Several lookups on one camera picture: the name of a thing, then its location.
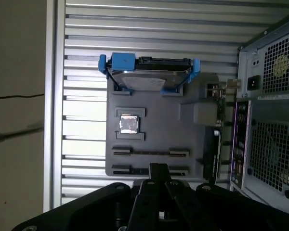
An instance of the label sticker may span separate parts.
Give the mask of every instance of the label sticker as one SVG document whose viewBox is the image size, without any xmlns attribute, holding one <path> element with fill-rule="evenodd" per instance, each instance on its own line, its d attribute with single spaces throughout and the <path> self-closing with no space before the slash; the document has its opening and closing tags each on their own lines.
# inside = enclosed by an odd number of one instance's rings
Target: label sticker
<svg viewBox="0 0 289 231">
<path fill-rule="evenodd" d="M 289 94 L 258 96 L 258 100 L 289 100 Z"/>
<path fill-rule="evenodd" d="M 123 77 L 125 86 L 132 90 L 160 91 L 166 80 L 161 78 Z"/>
</svg>

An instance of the black metal bracket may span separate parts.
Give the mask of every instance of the black metal bracket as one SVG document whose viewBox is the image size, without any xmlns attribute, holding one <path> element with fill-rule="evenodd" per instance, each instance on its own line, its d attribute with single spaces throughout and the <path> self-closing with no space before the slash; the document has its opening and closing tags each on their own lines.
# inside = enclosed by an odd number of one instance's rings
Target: black metal bracket
<svg viewBox="0 0 289 231">
<path fill-rule="evenodd" d="M 194 191 L 172 180 L 166 164 L 150 164 L 149 176 L 132 188 L 110 184 L 13 231 L 289 230 L 289 214 L 208 183 Z"/>
</svg>

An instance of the aluminum slatted panel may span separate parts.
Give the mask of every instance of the aluminum slatted panel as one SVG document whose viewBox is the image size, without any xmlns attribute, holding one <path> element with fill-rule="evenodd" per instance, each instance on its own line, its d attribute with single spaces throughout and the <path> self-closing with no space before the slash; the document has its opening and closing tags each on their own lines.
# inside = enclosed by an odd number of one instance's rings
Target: aluminum slatted panel
<svg viewBox="0 0 289 231">
<path fill-rule="evenodd" d="M 53 127 L 45 128 L 45 211 L 114 181 L 132 183 L 105 174 L 106 79 L 97 70 L 99 55 L 197 57 L 202 72 L 235 78 L 237 47 L 289 13 L 287 5 L 244 2 L 48 0 L 48 50 L 55 56 L 48 51 L 46 75 L 53 72 L 54 79 L 46 79 L 53 104 L 46 99 L 45 120 Z M 192 187 L 201 183 L 189 180 Z"/>
</svg>

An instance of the white wall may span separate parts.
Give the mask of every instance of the white wall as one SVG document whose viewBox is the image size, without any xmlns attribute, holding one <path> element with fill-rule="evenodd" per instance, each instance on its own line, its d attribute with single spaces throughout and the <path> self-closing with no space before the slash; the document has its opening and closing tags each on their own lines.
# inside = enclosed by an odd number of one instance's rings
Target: white wall
<svg viewBox="0 0 289 231">
<path fill-rule="evenodd" d="M 0 96 L 44 92 L 46 0 L 0 0 Z M 0 132 L 43 120 L 44 98 L 0 100 Z M 0 231 L 42 213 L 43 133 L 0 143 Z"/>
</svg>

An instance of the honeycomb vent grille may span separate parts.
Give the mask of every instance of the honeycomb vent grille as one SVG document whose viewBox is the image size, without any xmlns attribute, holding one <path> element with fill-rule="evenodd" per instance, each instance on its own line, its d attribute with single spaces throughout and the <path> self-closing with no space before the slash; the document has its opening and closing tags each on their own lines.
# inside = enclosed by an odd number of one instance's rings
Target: honeycomb vent grille
<svg viewBox="0 0 289 231">
<path fill-rule="evenodd" d="M 289 37 L 269 48 L 264 57 L 263 93 L 289 91 Z"/>
<path fill-rule="evenodd" d="M 250 167 L 253 175 L 271 187 L 283 191 L 289 186 L 288 126 L 258 123 L 252 133 Z"/>
</svg>

